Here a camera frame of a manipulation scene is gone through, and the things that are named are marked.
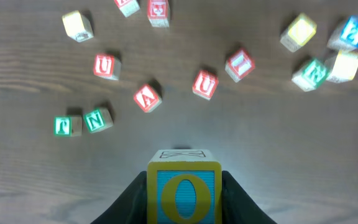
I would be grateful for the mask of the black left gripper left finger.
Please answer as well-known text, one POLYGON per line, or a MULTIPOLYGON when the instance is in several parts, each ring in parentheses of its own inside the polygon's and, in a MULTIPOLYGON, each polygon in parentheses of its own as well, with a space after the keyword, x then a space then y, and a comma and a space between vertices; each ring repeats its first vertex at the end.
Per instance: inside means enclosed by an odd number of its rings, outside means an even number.
POLYGON ((147 173, 142 171, 91 224, 147 224, 147 173))

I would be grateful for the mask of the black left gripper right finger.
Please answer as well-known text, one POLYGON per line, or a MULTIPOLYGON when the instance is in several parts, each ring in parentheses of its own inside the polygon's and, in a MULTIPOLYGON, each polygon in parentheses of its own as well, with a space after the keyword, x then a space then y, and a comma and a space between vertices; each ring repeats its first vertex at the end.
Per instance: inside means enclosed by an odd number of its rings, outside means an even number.
POLYGON ((222 171, 223 224, 277 224, 226 170, 222 171))

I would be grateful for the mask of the yellow O letter block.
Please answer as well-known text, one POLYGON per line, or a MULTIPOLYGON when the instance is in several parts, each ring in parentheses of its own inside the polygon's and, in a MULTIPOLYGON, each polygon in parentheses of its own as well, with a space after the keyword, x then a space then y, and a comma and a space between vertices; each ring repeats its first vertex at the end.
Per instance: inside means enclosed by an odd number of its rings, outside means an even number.
POLYGON ((222 223, 222 188, 209 150, 159 150, 147 165, 147 223, 222 223))

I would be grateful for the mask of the green R letter block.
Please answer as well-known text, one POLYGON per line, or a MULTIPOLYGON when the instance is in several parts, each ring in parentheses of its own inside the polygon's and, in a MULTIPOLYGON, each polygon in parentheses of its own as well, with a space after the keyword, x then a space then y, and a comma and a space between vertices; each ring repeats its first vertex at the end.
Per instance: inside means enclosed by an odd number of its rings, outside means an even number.
POLYGON ((320 60, 311 58, 293 74, 291 81, 304 92, 313 91, 325 82, 330 73, 320 60))

